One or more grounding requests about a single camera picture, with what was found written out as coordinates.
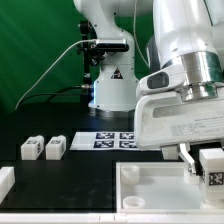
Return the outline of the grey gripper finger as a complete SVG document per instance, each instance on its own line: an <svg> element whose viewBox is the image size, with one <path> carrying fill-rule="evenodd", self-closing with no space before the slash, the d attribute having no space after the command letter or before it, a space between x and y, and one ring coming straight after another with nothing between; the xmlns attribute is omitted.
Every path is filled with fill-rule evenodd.
<svg viewBox="0 0 224 224"><path fill-rule="evenodd" d="M191 148L189 143L181 143L178 146L178 155L187 164L188 172L191 175L196 175L195 160L190 155L190 150Z"/></svg>

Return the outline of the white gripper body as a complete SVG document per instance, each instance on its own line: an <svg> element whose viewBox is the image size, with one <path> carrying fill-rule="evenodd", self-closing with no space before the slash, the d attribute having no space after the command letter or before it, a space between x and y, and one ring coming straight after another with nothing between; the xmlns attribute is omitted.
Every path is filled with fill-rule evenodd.
<svg viewBox="0 0 224 224"><path fill-rule="evenodd" d="M136 88L134 138L141 150L224 138L224 83L215 82L214 98L184 102L186 80L181 64L142 78Z"/></svg>

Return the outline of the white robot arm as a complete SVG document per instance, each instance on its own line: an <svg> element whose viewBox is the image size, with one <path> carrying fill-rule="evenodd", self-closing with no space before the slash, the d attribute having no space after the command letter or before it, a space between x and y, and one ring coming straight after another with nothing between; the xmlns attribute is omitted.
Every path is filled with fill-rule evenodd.
<svg viewBox="0 0 224 224"><path fill-rule="evenodd" d="M224 74L219 29L209 0L73 0L96 32L93 50L102 56L91 112L134 115L141 150L162 149L182 158L191 174L192 145L224 139ZM115 17L153 16L159 68L134 74L134 39Z"/></svg>

